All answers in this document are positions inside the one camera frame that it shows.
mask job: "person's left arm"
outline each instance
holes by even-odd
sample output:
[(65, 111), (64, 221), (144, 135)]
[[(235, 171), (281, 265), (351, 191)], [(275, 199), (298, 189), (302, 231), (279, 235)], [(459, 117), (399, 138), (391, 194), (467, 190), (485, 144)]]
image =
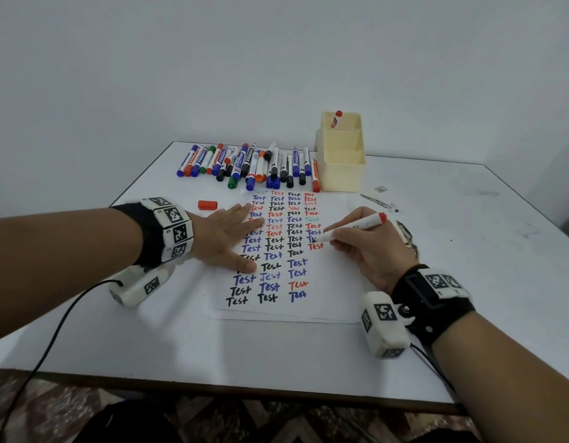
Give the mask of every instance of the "person's left arm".
[[(192, 256), (253, 272), (231, 251), (263, 220), (244, 221), (249, 204), (203, 218), (192, 213)], [(113, 208), (0, 219), (0, 338), (132, 265), (141, 253), (139, 224)]]

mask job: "black wristband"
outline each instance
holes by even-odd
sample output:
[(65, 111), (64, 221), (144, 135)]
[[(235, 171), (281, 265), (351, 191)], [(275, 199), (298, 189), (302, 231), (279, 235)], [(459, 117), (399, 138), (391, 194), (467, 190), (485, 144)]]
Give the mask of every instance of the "black wristband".
[(399, 308), (403, 317), (415, 317), (406, 328), (424, 345), (432, 345), (454, 322), (475, 311), (475, 307), (468, 298), (439, 298), (418, 273), (419, 269), (427, 268), (420, 264), (408, 270), (395, 285), (392, 300), (394, 304), (404, 305)]
[(155, 212), (139, 203), (115, 205), (111, 208), (122, 211), (141, 227), (141, 254), (133, 265), (151, 268), (160, 265), (164, 248), (163, 228), (155, 218)]

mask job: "hand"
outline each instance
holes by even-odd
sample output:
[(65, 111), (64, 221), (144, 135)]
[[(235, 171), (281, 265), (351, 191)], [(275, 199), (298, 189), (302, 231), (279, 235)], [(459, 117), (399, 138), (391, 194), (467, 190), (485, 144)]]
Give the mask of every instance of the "hand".
[(194, 230), (192, 256), (214, 266), (246, 273), (255, 272), (256, 263), (231, 250), (246, 234), (264, 223), (264, 218), (242, 222), (250, 209), (251, 204), (243, 207), (236, 204), (226, 211), (217, 210), (208, 217), (188, 213)]
[[(326, 227), (328, 231), (375, 214), (366, 207), (356, 208), (340, 222)], [(330, 242), (336, 250), (354, 260), (364, 276), (377, 288), (391, 295), (393, 288), (408, 269), (418, 264), (414, 254), (406, 248), (393, 224), (387, 220), (369, 231), (344, 228), (333, 232)]]

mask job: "table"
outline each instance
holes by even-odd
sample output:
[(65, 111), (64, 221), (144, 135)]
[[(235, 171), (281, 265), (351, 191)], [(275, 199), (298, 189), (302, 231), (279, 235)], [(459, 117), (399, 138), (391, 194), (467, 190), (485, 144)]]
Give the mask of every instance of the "table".
[[(177, 178), (192, 143), (172, 143), (122, 193), (230, 206), (226, 183)], [(478, 311), (569, 378), (569, 238), (483, 165), (367, 157), (364, 189), (385, 186), (421, 260), (457, 275)], [(377, 206), (349, 194), (354, 204)], [(41, 376), (77, 385), (182, 389), (458, 412), (412, 351), (371, 356), (359, 325), (218, 320), (210, 270), (198, 261), (138, 308), (102, 287), (69, 315)], [(0, 369), (31, 370), (69, 303), (0, 340)]]

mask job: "person's left hand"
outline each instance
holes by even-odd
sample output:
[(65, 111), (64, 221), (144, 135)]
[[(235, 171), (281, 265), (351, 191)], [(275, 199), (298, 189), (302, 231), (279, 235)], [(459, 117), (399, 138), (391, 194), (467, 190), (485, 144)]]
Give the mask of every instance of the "person's left hand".
[(208, 217), (188, 212), (194, 230), (192, 256), (214, 266), (246, 273), (255, 272), (255, 262), (231, 250), (246, 234), (264, 223), (263, 217), (242, 222), (250, 209), (251, 204), (245, 204), (243, 207), (236, 204), (228, 210), (217, 210)]

